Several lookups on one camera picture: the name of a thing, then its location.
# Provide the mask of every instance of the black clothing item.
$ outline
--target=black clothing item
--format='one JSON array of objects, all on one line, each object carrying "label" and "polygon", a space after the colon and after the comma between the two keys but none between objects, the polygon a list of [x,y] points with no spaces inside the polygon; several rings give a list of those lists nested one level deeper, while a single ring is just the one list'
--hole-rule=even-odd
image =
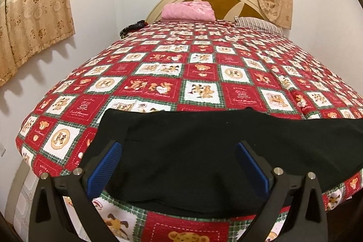
[{"label": "black clothing item", "polygon": [[272,167],[302,176],[315,172],[323,192],[363,167],[363,119],[290,120],[250,108],[147,114],[109,109],[80,166],[110,140],[123,143],[123,155],[107,192],[146,210],[185,217],[258,212],[262,200],[235,159],[240,140]]},{"label": "black clothing item", "polygon": [[145,26],[147,26],[148,24],[145,22],[145,20],[141,20],[135,24],[129,25],[126,28],[122,29],[122,31],[120,32],[120,37],[121,39],[125,38],[130,32],[135,32],[138,31],[140,29],[143,29]]}]

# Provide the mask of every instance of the bed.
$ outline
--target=bed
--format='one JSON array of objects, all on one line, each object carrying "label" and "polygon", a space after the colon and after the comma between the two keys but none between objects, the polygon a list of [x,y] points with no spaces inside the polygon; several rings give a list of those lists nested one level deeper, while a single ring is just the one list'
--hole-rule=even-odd
[{"label": "bed", "polygon": [[[309,53],[283,36],[236,27],[234,16],[266,19],[257,0],[202,0],[212,5],[215,23],[159,22],[164,5],[180,1],[190,0],[162,0],[146,18],[148,26],[75,69],[24,120],[16,146],[37,176],[76,168],[108,108],[146,113],[252,107],[293,120],[363,116],[362,97]],[[363,187],[362,173],[323,194],[326,210]],[[65,201],[72,210],[71,200]],[[105,191],[93,204],[121,241],[170,241],[168,233],[180,221],[179,232],[236,241],[253,219],[165,216]],[[287,211],[267,241],[277,237]]]}]

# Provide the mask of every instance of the white wall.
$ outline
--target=white wall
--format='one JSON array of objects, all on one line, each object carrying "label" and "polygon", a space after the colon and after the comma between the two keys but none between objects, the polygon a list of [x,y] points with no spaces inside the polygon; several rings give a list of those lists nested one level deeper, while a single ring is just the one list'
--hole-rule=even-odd
[{"label": "white wall", "polygon": [[15,137],[22,121],[58,81],[119,38],[115,0],[71,0],[71,8],[76,34],[31,58],[0,88],[0,141],[7,149],[0,158],[0,211],[3,214],[21,162]]},{"label": "white wall", "polygon": [[362,28],[358,0],[294,0],[287,34],[363,95]]}]

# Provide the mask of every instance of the metal screw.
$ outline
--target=metal screw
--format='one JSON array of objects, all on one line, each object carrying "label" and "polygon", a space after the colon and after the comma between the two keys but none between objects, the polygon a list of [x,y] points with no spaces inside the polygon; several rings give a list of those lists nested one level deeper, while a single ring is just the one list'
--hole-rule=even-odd
[{"label": "metal screw", "polygon": [[77,168],[75,168],[74,170],[73,170],[73,174],[74,175],[76,175],[76,176],[79,176],[79,175],[81,175],[83,173],[83,170],[82,170],[82,168],[80,168],[80,167],[77,167]]},{"label": "metal screw", "polygon": [[47,172],[43,172],[43,173],[40,175],[40,178],[41,178],[42,180],[46,180],[46,179],[48,178],[48,176],[49,176],[49,173],[47,173]]},{"label": "metal screw", "polygon": [[307,174],[307,176],[308,176],[308,178],[309,178],[309,179],[311,179],[311,180],[314,180],[314,179],[316,178],[316,174],[315,174],[315,173],[313,173],[313,172],[309,172],[309,173]]},{"label": "metal screw", "polygon": [[284,173],[284,170],[281,167],[275,167],[273,169],[273,172],[277,174],[278,176],[282,175]]}]

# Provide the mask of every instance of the wall outlet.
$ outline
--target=wall outlet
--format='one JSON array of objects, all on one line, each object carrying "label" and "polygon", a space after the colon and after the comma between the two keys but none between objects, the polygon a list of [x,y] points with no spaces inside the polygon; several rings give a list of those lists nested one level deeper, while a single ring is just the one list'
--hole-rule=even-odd
[{"label": "wall outlet", "polygon": [[5,151],[6,151],[5,147],[2,145],[2,143],[0,143],[0,157],[4,156]]}]

